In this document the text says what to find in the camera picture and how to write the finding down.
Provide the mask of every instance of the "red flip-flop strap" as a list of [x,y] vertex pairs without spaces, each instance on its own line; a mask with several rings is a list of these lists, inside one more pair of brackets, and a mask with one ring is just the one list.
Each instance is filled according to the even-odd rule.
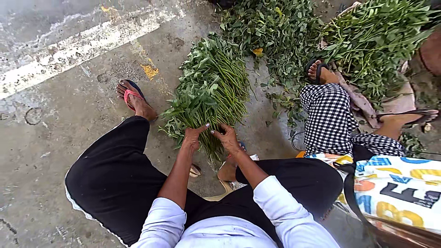
[[129,95],[134,95],[134,96],[136,96],[136,97],[138,97],[138,98],[141,98],[141,99],[142,99],[142,97],[141,97],[141,95],[140,95],[138,92],[134,92],[134,91],[131,91],[131,90],[126,90],[126,91],[124,92],[124,101],[126,102],[127,107],[129,107],[130,109],[132,109],[133,111],[135,111],[135,109],[132,108],[132,107],[130,107],[130,105],[127,103],[127,100],[129,99]]

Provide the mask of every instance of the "white sleeve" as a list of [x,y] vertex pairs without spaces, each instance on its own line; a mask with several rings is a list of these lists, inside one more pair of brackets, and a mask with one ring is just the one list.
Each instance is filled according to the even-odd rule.
[[130,248],[172,248],[179,242],[187,220],[185,212],[167,198],[156,198],[138,242]]
[[253,199],[276,227],[285,248],[339,247],[275,176],[269,176],[257,185]]

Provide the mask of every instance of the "wrist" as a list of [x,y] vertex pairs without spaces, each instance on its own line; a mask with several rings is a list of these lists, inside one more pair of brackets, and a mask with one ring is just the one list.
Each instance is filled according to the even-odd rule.
[[235,148],[231,148],[231,149],[227,149],[227,150],[228,150],[228,153],[231,154],[232,157],[236,157],[240,153],[244,152],[242,149],[240,149],[240,147],[235,147]]
[[193,153],[193,146],[188,143],[182,143],[180,151]]

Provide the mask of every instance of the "white painted line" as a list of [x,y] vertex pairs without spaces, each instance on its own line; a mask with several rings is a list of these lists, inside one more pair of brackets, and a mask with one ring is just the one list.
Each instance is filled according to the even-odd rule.
[[123,23],[113,26],[110,21],[49,45],[36,54],[35,61],[0,75],[0,99],[37,85],[64,71],[89,61],[114,48],[159,28],[160,23],[180,19],[182,10],[152,11],[137,22],[122,16]]

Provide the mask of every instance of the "white shirt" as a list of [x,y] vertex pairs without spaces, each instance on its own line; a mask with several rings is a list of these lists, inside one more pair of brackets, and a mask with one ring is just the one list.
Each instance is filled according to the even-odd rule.
[[[276,227],[285,248],[339,247],[275,176],[269,176],[257,185],[253,199]],[[242,218],[212,217],[198,221],[184,232],[186,219],[185,212],[173,201],[155,199],[141,236],[131,248],[277,248],[260,227]]]

